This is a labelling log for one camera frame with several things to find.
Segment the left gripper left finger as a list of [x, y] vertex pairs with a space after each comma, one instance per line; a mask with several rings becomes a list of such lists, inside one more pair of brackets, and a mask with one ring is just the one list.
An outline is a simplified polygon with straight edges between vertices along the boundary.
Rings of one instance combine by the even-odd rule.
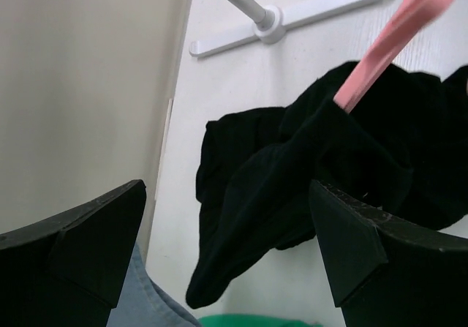
[[116, 308], [146, 186], [98, 198], [1, 235], [2, 326], [106, 326]]

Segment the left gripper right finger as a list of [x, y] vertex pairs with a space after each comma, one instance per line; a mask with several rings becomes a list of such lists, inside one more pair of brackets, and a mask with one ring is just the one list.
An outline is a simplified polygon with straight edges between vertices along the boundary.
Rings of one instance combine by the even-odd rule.
[[314, 228], [346, 326], [466, 326], [467, 240], [430, 230], [318, 181]]

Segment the black t shirt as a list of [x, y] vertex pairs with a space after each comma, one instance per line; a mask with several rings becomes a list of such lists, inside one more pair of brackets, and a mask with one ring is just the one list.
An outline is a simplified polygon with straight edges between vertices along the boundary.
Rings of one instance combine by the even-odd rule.
[[314, 180], [432, 230], [466, 216], [467, 68], [441, 79], [390, 65], [345, 113], [333, 96], [354, 68], [332, 69], [287, 107], [206, 124], [189, 307], [216, 302], [270, 249], [314, 238]]

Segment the pink hanger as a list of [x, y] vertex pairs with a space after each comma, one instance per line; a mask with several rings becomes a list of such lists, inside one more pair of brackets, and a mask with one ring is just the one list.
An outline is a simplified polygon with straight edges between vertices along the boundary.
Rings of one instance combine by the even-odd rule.
[[379, 76], [426, 25], [438, 18], [455, 0], [403, 0], [380, 35], [333, 97], [349, 113]]

